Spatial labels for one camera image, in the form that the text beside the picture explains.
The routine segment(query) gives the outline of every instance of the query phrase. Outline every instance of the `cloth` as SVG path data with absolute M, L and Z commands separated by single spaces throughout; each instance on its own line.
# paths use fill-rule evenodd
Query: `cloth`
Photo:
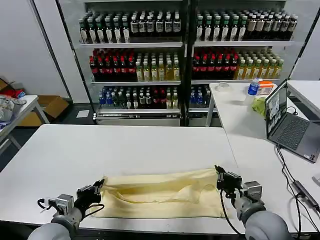
M 260 98 L 255 98 L 252 103 L 252 109 L 253 111 L 256 111 L 259 113 L 261 116 L 266 117 L 266 98 L 265 97 L 260 97 Z
M 26 104 L 24 99 L 15 99 L 5 95 L 0 95 L 0 129 L 10 124 L 18 115 L 22 105 Z
M 224 217 L 213 168 L 184 173 L 105 177 L 98 218 Z M 93 212 L 100 207 L 92 207 Z

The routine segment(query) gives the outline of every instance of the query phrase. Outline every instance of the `cardboard box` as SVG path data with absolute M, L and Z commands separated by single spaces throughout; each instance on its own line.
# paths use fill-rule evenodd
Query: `cardboard box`
M 2 79 L 0 79 L 0 91 L 5 89 L 8 86 L 8 84 L 6 84 L 5 81 L 3 81 Z
M 68 106 L 69 103 L 59 96 L 39 95 L 38 103 L 49 122 L 55 120 Z M 35 112 L 30 112 L 18 125 L 20 127 L 39 127 L 43 123 Z

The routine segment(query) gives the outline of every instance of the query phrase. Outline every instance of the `yellow cloth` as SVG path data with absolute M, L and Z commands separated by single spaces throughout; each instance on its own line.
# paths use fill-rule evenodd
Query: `yellow cloth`
M 224 217 L 215 169 L 105 177 L 98 218 Z

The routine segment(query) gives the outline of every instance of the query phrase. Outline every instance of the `black cable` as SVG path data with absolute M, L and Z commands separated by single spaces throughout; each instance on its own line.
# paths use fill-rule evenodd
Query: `black cable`
M 299 195 L 299 194 L 295 195 L 295 192 L 294 192 L 293 188 L 292 188 L 291 185 L 290 185 L 289 178 L 287 177 L 287 175 L 286 175 L 286 173 L 285 173 L 285 168 L 286 168 L 288 174 L 291 176 L 291 178 L 292 178 L 294 181 L 295 181 L 295 179 L 294 179 L 294 177 L 291 175 L 291 173 L 290 173 L 290 171 L 289 171 L 289 169 L 288 169 L 288 167 L 287 167 L 287 165 L 286 165 L 285 158 L 284 158 L 284 156 L 282 155 L 282 153 L 281 153 L 281 148 L 280 148 L 280 146 L 279 146 L 278 144 L 277 144 L 277 146 L 276 146 L 276 150 L 278 151 L 278 153 L 279 153 L 279 155 L 280 155 L 280 158 L 281 158 L 281 160 L 282 160 L 282 163 L 283 163 L 281 172 L 282 172 L 282 174 L 284 175 L 284 177 L 285 177 L 285 179 L 286 179 L 286 184 L 287 184 L 287 185 L 289 186 L 289 188 L 291 189 L 291 192 L 292 192 L 292 194 L 293 194 L 293 196 L 294 196 L 294 198 L 295 198 L 296 210 L 297 210 L 297 212 L 298 212 L 298 218 L 299 218 L 299 229 L 298 229 L 298 236 L 297 236 L 296 239 L 299 240 L 299 239 L 300 239 L 300 236 L 301 236 L 301 213 L 300 213 L 300 207 L 299 207 L 299 203 L 298 203 L 298 195 Z
M 298 115 L 297 109 L 294 106 L 288 106 L 285 110 L 288 110 L 289 108 L 293 108 L 294 112 L 292 113 L 293 115 Z
M 42 205 L 42 204 L 45 203 L 45 199 L 44 199 L 44 198 L 38 199 L 38 201 L 37 201 L 36 203 L 38 204 L 38 206 L 39 206 L 40 208 L 45 209 L 45 210 L 49 210 L 49 209 L 52 207 L 52 205 L 50 205 L 48 208 L 46 208 L 45 206 Z
M 105 208 L 105 205 L 104 205 L 104 204 L 101 204 L 101 203 L 100 203 L 100 204 L 93 204 L 93 205 L 91 205 L 88 209 L 93 208 L 93 207 L 100 207 L 100 208 L 99 208 L 98 210 L 95 210 L 95 211 L 93 211 L 93 212 L 88 213 L 87 215 L 84 216 L 83 219 L 85 219 L 86 217 L 88 217 L 88 216 L 90 216 L 90 215 L 92 215 L 92 214 L 95 214 L 95 213 L 101 211 L 102 209 Z
M 229 218 L 228 218 L 228 216 L 227 216 L 226 209 L 225 209 L 224 198 L 223 198 L 223 196 L 222 196 L 222 193 L 223 193 L 223 190 L 221 189 L 221 191 L 220 191 L 220 200 L 221 200 L 222 210 L 223 210 L 223 213 L 224 213 L 224 216 L 225 216 L 226 221 L 228 222 L 228 224 L 230 225 L 230 227 L 233 229 L 233 231 L 235 231 L 235 232 L 239 235 L 239 237 L 245 238 L 245 235 L 242 234 L 242 233 L 240 233 L 240 232 L 232 225 L 232 223 L 230 222 L 230 220 L 229 220 Z
M 319 231 L 319 229 L 318 229 L 318 227 L 317 227 L 317 225 L 315 224 L 315 222 L 314 222 L 314 220 L 312 219 L 312 217 L 311 217 L 311 215 L 310 215 L 310 213 L 309 213 L 309 211 L 308 211 L 308 209 L 306 208 L 306 206 L 298 199 L 298 202 L 302 205 L 302 207 L 305 209 L 305 211 L 306 211 L 306 214 L 308 214 L 308 217 L 309 217 L 309 219 L 310 219 L 310 221 L 311 221 L 311 223 L 312 223 L 312 225 L 313 225 L 313 227 L 314 227 L 314 229 L 318 232 L 318 233 L 320 233 L 320 231 Z

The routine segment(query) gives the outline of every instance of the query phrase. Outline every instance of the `bag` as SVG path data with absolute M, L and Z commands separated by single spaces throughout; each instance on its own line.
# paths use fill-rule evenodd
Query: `bag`
M 0 95 L 0 122 L 7 124 L 11 122 L 11 120 L 18 115 L 22 105 L 26 103 L 27 101 L 24 99 L 15 99 Z

